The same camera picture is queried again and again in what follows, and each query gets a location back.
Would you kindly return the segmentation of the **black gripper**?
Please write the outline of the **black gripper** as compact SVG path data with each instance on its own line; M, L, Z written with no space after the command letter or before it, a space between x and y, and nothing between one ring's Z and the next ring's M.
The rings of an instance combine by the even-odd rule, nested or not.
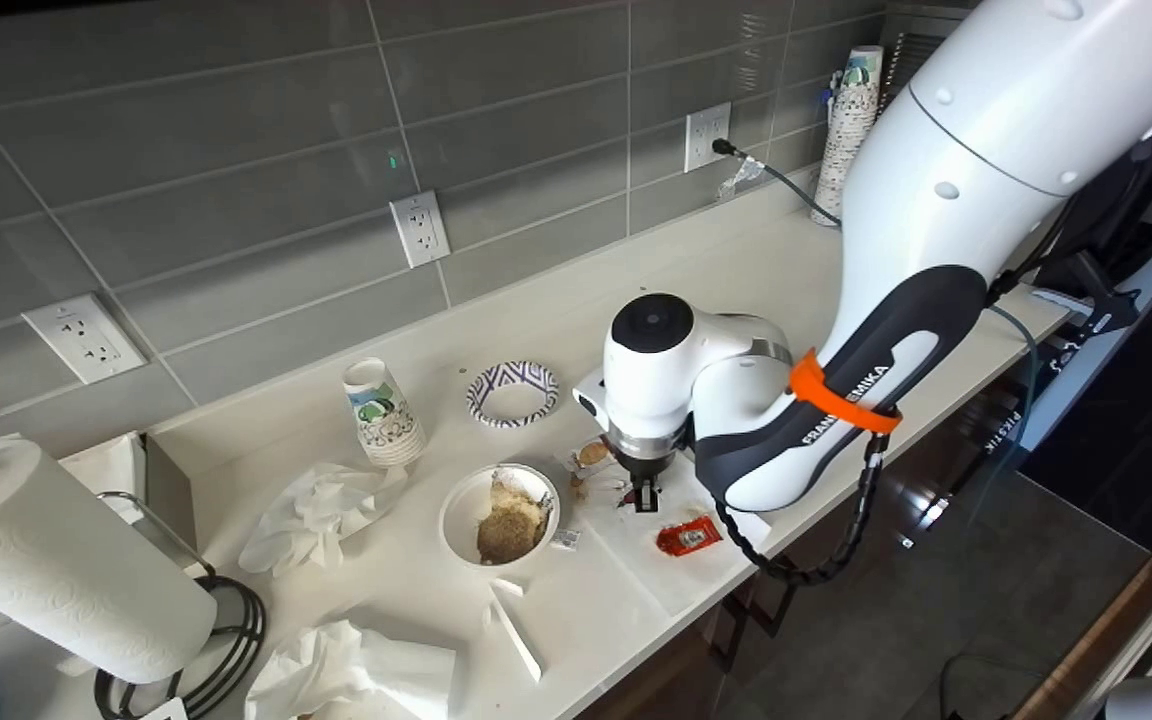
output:
M622 427L606 432L609 452L632 474L627 502L632 513L660 513L655 481L669 470L674 455L694 443L694 424L680 424L664 437L624 437Z

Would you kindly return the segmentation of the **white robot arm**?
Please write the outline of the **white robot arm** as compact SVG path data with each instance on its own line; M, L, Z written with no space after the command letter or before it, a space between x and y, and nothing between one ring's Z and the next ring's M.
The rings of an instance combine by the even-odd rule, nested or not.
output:
M1152 137L1152 0L980 0L864 137L842 195L842 304L817 351L674 293L627 298L578 388L632 502L694 455L735 513L802 498L886 439L980 318L1015 242Z

